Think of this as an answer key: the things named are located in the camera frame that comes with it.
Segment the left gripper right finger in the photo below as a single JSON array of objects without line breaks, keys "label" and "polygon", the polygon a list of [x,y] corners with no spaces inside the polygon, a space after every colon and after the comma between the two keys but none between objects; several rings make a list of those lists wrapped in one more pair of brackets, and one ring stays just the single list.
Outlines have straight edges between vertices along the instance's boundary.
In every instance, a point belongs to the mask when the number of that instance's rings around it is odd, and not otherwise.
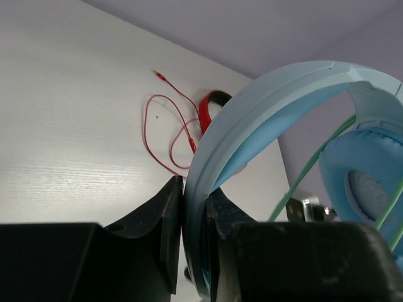
[{"label": "left gripper right finger", "polygon": [[206,201],[212,301],[269,301],[270,260],[276,229],[252,219],[221,189]]}]

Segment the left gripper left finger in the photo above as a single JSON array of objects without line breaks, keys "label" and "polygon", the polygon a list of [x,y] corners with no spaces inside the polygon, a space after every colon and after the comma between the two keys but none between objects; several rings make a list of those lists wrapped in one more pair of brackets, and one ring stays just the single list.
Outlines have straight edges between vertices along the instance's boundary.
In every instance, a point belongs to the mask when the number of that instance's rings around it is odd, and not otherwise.
[{"label": "left gripper left finger", "polygon": [[106,226],[113,236],[109,288],[119,295],[176,294],[183,178],[174,176],[144,204]]}]

